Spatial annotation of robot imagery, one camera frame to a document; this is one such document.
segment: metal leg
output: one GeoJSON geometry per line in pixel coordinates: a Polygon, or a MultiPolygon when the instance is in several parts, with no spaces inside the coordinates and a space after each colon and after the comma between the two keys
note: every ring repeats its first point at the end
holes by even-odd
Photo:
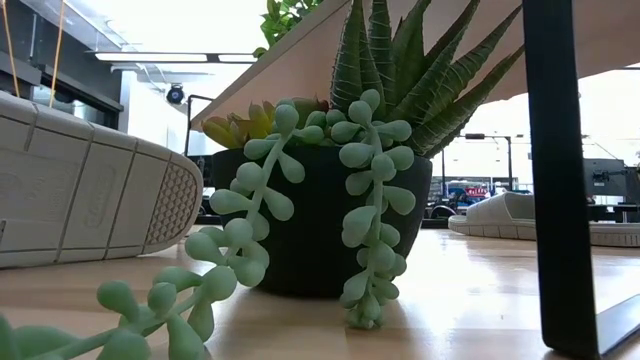
{"type": "Polygon", "coordinates": [[[572,0],[523,0],[523,14],[542,337],[572,358],[598,359],[637,328],[640,297],[595,314],[572,0]],[[562,226],[558,199],[571,209],[562,226]]]}

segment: black pot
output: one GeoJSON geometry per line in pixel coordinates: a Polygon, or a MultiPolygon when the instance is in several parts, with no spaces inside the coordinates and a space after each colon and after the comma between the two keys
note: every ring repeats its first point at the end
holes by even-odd
{"type": "MultiPolygon", "coordinates": [[[[340,234],[344,215],[364,205],[368,193],[358,197],[347,193],[345,180],[354,170],[340,163],[339,151],[338,147],[287,148],[285,152],[304,165],[306,176],[300,184],[288,182],[279,165],[274,167],[268,186],[289,197],[295,213],[289,221],[281,222],[262,204],[260,213],[269,221],[271,231],[260,244],[269,252],[271,264],[260,289],[286,296],[336,298],[342,294],[344,282],[362,270],[356,261],[358,249],[347,248],[340,234]]],[[[247,161],[240,149],[214,154],[214,187],[228,189],[238,167],[247,161]]],[[[404,257],[411,251],[422,223],[431,172],[431,162],[416,156],[411,168],[399,171],[389,182],[416,197],[416,206],[407,216],[390,207],[382,216],[383,222],[400,232],[401,240],[394,250],[404,257]]],[[[222,224],[244,215],[223,215],[222,224]]]]}

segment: shelf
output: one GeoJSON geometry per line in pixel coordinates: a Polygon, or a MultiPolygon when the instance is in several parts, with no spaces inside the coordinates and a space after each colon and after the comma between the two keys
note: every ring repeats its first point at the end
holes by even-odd
{"type": "MultiPolygon", "coordinates": [[[[368,10],[371,0],[364,0],[368,10]]],[[[395,28],[415,0],[389,0],[395,28]]],[[[425,14],[425,47],[435,41],[457,18],[468,0],[433,0],[425,14]]],[[[249,104],[301,96],[328,98],[332,66],[349,0],[325,0],[293,31],[229,86],[192,120],[192,128],[212,115],[236,112],[246,116],[249,104]]],[[[463,54],[483,39],[519,0],[481,2],[476,17],[458,49],[463,54]]],[[[616,1],[615,6],[601,0],[575,2],[576,52],[579,77],[598,74],[640,62],[640,47],[632,34],[640,33],[635,14],[639,1],[616,1]]],[[[475,81],[479,81],[501,58],[523,43],[521,16],[514,22],[475,81]]],[[[487,102],[506,100],[526,92],[524,60],[521,59],[493,91],[487,102]]]]}

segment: ceiling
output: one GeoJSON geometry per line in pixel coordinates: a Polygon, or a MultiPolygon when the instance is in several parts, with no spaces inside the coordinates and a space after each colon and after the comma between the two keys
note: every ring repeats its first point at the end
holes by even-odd
{"type": "MultiPolygon", "coordinates": [[[[21,1],[46,20],[58,23],[60,0],[21,1]]],[[[256,47],[266,45],[260,31],[260,14],[266,12],[266,0],[65,2],[64,30],[94,51],[252,53],[256,47]]],[[[139,80],[145,82],[216,82],[209,87],[224,89],[248,67],[163,64],[147,66],[148,76],[142,68],[137,72],[139,80]]],[[[217,96],[209,92],[204,95],[217,96]]]]}

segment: wooden surface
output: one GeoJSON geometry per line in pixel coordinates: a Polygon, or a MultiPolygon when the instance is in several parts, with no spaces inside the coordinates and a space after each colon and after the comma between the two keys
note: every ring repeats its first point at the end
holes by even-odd
{"type": "MultiPolygon", "coordinates": [[[[387,325],[346,329],[336,302],[278,298],[239,288],[215,304],[213,359],[563,359],[542,343],[535,243],[423,230],[396,280],[398,301],[387,325]]],[[[95,290],[122,279],[144,301],[153,276],[180,264],[198,273],[181,245],[136,259],[0,271],[0,312],[14,326],[55,325],[80,336],[111,328],[117,315],[102,309],[95,290]]],[[[594,248],[598,310],[640,293],[640,250],[594,248]]],[[[154,359],[166,359],[166,331],[150,337],[154,359]]],[[[96,352],[81,357],[94,359],[96,352]]],[[[639,359],[640,342],[618,356],[639,359]]]]}

